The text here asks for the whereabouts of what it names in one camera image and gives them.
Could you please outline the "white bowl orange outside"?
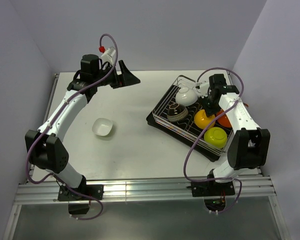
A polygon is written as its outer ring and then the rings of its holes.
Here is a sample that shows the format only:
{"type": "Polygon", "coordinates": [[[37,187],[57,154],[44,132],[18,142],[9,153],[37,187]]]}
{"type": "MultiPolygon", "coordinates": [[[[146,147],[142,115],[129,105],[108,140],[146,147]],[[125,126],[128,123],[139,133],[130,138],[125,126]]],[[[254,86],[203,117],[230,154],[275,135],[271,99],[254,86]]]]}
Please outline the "white bowl orange outside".
{"type": "Polygon", "coordinates": [[[217,119],[217,122],[218,122],[221,126],[223,126],[223,127],[225,127],[225,128],[232,128],[232,125],[231,125],[231,123],[230,123],[230,121],[229,121],[227,115],[226,115],[226,114],[222,115],[223,112],[224,112],[224,111],[221,109],[221,110],[216,114],[216,117],[218,117],[218,116],[221,115],[221,117],[217,119]]]}

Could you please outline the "white ribbed bowl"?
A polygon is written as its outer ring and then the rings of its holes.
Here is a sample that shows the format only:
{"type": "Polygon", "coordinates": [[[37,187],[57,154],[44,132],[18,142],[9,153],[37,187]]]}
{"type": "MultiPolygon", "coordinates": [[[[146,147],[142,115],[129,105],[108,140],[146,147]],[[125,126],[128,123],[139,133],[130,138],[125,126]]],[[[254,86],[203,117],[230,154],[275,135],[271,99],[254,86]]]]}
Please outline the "white ribbed bowl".
{"type": "Polygon", "coordinates": [[[175,102],[185,107],[194,104],[198,100],[196,92],[188,87],[182,87],[175,95],[175,102]]]}

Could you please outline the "orange round bowl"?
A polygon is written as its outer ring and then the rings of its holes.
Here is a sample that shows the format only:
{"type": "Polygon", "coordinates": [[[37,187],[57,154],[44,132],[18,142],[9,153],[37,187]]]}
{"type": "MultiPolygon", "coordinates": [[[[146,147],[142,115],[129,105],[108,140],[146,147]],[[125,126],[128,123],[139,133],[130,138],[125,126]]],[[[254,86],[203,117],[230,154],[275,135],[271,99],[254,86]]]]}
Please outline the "orange round bowl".
{"type": "Polygon", "coordinates": [[[194,123],[200,129],[205,129],[214,119],[215,115],[207,116],[204,109],[199,110],[194,116],[194,123]]]}

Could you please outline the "brown patterned bowl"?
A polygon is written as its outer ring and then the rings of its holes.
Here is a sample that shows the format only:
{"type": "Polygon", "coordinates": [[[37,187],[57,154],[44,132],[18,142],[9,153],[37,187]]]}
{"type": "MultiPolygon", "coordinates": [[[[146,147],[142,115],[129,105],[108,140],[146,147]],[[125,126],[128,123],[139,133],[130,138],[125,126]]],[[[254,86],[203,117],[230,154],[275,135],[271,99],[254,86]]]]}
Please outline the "brown patterned bowl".
{"type": "Polygon", "coordinates": [[[169,105],[167,111],[167,120],[169,122],[177,122],[183,120],[188,115],[188,109],[179,103],[169,105]]]}

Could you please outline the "green round bowl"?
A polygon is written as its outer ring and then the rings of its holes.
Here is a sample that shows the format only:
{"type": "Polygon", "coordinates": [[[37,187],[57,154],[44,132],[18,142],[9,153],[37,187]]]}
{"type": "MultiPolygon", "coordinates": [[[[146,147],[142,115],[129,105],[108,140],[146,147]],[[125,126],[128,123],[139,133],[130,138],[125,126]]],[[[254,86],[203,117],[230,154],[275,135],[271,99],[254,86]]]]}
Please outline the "green round bowl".
{"type": "Polygon", "coordinates": [[[204,134],[204,140],[219,149],[225,147],[228,136],[227,133],[220,127],[212,127],[208,129],[204,134]]]}

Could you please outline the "white square bowl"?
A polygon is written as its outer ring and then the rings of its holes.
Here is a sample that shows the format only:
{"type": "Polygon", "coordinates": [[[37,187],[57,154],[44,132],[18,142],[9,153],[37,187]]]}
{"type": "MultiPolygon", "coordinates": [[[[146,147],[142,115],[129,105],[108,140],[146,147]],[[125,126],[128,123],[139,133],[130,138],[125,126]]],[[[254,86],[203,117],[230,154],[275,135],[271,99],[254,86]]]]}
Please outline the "white square bowl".
{"type": "Polygon", "coordinates": [[[92,125],[92,132],[96,136],[105,137],[113,128],[113,122],[107,118],[98,118],[92,125]]]}

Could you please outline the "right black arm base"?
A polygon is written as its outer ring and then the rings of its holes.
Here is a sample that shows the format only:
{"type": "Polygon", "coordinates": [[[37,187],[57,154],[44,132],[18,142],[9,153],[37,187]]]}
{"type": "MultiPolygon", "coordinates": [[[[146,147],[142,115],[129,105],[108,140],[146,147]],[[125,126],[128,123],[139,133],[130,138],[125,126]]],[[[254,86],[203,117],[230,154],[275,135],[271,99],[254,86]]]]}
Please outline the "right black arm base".
{"type": "Polygon", "coordinates": [[[191,190],[192,197],[212,197],[205,199],[204,204],[210,211],[223,211],[226,208],[226,196],[235,195],[235,187],[232,182],[218,183],[216,181],[191,182],[186,187],[191,190]]]}

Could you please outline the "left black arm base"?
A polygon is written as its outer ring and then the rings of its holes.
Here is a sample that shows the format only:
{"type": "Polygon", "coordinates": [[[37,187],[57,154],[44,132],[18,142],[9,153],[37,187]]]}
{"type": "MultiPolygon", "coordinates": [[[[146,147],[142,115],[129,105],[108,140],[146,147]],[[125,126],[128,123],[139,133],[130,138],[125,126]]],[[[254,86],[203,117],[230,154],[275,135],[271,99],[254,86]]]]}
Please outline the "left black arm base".
{"type": "Polygon", "coordinates": [[[68,212],[72,216],[83,216],[88,213],[92,205],[92,201],[100,204],[101,210],[99,216],[104,210],[103,199],[104,186],[102,184],[92,184],[82,189],[70,189],[61,185],[57,196],[58,202],[68,202],[68,212]]]}

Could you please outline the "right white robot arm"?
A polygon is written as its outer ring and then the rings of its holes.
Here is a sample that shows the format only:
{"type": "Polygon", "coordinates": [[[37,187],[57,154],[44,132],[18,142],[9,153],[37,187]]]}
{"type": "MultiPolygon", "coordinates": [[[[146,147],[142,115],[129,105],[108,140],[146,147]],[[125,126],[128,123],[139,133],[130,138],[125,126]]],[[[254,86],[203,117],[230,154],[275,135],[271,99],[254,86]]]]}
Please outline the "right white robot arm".
{"type": "Polygon", "coordinates": [[[223,74],[209,77],[210,92],[203,98],[202,107],[208,117],[223,111],[233,131],[225,161],[212,171],[206,183],[207,191],[219,194],[224,183],[234,180],[247,169],[265,164],[270,143],[270,132],[261,128],[251,117],[235,85],[228,85],[223,74]]]}

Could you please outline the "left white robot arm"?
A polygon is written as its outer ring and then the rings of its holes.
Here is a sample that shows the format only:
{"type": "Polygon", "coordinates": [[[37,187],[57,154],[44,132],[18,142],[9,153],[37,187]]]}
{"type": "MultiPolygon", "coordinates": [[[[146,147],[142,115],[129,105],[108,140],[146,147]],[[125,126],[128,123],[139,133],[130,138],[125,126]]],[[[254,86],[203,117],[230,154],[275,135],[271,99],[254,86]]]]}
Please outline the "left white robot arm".
{"type": "Polygon", "coordinates": [[[69,163],[64,137],[80,111],[91,101],[99,87],[118,89],[139,84],[122,60],[103,61],[97,55],[86,54],[80,69],[74,74],[62,102],[37,130],[25,134],[26,167],[34,165],[65,185],[69,194],[81,200],[88,193],[87,180],[69,163]]]}

